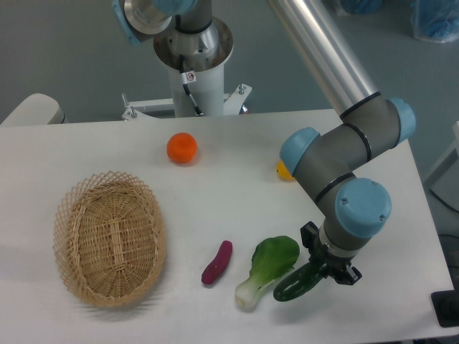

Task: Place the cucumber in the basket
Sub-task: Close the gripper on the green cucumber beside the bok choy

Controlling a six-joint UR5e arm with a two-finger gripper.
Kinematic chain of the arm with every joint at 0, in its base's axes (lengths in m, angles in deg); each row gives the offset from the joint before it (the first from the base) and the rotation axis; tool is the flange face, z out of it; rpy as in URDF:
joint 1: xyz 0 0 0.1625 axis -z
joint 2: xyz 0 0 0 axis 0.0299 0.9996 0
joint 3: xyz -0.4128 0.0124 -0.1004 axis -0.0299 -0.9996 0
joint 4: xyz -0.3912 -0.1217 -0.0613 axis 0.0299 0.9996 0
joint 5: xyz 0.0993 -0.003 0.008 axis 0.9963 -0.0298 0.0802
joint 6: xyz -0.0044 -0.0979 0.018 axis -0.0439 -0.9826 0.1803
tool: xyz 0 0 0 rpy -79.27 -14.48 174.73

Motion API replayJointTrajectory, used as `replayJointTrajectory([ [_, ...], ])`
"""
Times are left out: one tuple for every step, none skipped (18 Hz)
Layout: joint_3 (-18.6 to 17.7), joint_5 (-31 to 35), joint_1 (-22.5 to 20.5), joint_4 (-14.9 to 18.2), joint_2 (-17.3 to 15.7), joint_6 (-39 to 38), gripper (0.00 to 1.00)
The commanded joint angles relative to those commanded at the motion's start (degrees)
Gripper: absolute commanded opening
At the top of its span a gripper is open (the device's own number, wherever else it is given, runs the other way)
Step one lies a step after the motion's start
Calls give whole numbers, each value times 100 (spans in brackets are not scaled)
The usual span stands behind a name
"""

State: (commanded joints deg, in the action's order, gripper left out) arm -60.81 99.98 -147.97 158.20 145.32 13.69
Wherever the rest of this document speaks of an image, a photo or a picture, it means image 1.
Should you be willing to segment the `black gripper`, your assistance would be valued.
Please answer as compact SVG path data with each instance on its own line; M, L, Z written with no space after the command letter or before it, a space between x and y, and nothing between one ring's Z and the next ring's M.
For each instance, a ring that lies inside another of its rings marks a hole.
M340 285L354 285L361 279L361 272L351 262L358 249L349 251L332 244L324 228L312 221L302 226L300 232L302 245L310 254L312 283L331 277Z

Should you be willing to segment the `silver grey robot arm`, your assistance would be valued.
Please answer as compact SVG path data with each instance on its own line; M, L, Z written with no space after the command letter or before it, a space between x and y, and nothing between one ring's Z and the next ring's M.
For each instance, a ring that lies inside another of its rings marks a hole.
M341 119L325 135L298 130L280 149L285 167L325 216L321 227L302 227L310 259L283 286L327 276L352 285L361 277L352 259L382 229L392 208L383 186L354 171L408 139L415 115L403 100L381 96L321 2L270 6ZM224 64L233 42L210 1L114 1L112 7L128 41L152 39L157 57L172 69L176 116L223 114L230 103L223 79L209 81L204 74Z

